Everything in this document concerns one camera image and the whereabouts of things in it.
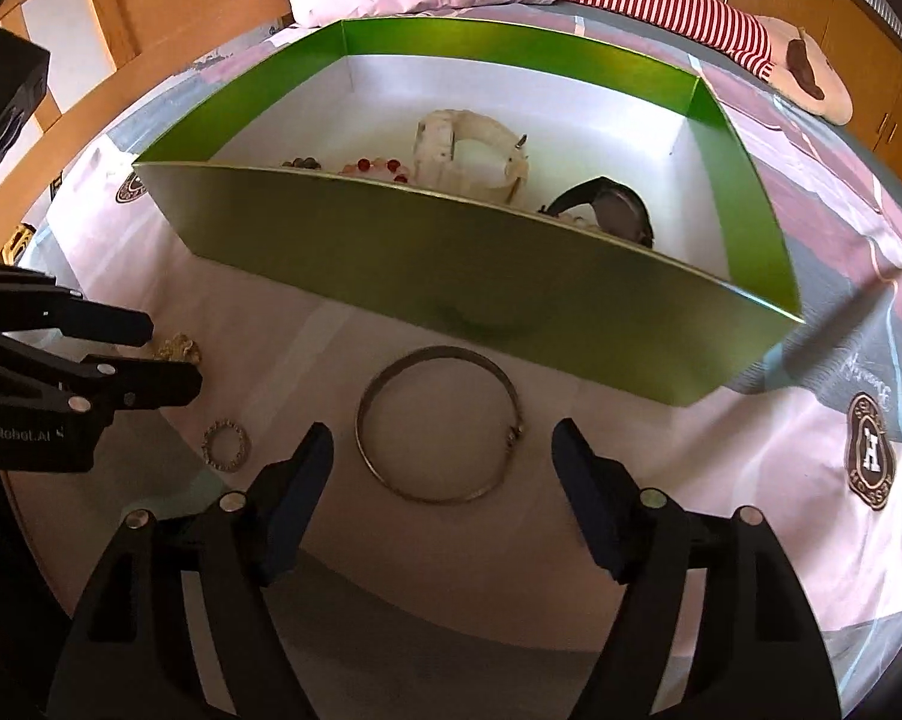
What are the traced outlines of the thin metal bangle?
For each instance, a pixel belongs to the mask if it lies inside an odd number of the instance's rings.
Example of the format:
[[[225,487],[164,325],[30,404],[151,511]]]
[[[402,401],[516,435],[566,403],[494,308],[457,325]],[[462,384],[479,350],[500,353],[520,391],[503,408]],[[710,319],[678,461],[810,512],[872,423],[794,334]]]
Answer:
[[[355,406],[353,445],[392,496],[457,507],[501,488],[526,422],[526,399],[505,367],[475,349],[431,344],[368,380]]]

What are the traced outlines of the gold trinket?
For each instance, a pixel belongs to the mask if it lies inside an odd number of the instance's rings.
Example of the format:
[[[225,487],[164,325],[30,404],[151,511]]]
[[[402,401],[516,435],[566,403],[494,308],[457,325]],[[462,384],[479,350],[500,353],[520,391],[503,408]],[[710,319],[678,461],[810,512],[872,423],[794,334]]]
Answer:
[[[166,338],[156,346],[154,357],[158,361],[187,362],[200,366],[202,364],[202,349],[199,343],[185,333],[176,333],[174,337]]]

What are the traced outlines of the patterned bed sheet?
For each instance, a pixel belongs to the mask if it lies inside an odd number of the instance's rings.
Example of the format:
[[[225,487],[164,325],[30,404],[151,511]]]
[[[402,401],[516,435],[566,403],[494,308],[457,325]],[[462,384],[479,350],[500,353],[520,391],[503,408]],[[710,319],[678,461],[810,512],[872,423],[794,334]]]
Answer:
[[[572,11],[457,20],[561,31],[700,76],[741,138],[783,231],[802,320],[736,377],[666,405],[194,254],[137,172],[140,154],[227,83],[317,31],[249,55],[149,140],[112,130],[81,154],[37,263],[88,298],[146,312],[154,344],[202,349],[190,405],[124,413],[91,470],[5,486],[53,598],[73,610],[119,522],[244,493],[322,422],[334,468],[295,566],[263,598],[323,718],[561,718],[623,592],[597,566],[552,463],[553,427],[690,511],[762,511],[822,629],[841,710],[902,647],[902,193],[825,125],[736,73]],[[526,434],[501,488],[474,504],[398,499],[364,470],[353,415],[366,383],[421,346],[505,367]]]

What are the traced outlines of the white wrist watch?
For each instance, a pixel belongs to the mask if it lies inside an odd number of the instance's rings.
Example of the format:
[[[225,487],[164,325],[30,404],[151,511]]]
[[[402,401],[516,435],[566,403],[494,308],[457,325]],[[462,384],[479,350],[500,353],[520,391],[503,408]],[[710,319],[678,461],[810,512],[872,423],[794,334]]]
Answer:
[[[512,205],[529,177],[526,135],[488,115],[438,109],[416,126],[413,183],[492,205]]]

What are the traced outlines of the black wrist watch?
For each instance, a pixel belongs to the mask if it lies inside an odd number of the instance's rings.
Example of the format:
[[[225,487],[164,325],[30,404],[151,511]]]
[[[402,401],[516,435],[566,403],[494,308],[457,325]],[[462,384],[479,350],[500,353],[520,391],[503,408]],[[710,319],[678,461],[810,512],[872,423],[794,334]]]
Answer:
[[[607,176],[573,185],[542,206],[540,213],[646,249],[654,247],[654,229],[645,202],[633,188]]]

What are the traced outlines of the green cardboard box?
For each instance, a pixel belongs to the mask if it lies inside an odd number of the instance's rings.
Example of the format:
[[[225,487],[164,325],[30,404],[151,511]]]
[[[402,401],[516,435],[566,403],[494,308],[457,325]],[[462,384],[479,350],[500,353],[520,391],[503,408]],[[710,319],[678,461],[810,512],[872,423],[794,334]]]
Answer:
[[[513,206],[363,179],[418,122],[469,109],[526,135]],[[340,21],[278,49],[137,161],[194,254],[666,405],[693,403],[802,320],[783,231],[700,76],[535,26]],[[654,247],[542,215],[633,188]]]

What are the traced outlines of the striped plush toy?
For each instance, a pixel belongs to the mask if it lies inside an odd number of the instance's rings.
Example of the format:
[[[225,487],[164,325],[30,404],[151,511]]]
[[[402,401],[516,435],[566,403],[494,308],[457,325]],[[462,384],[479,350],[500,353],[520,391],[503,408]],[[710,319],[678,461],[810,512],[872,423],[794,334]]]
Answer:
[[[791,103],[835,125],[853,119],[837,69],[804,28],[719,0],[570,0],[674,32],[723,54]]]

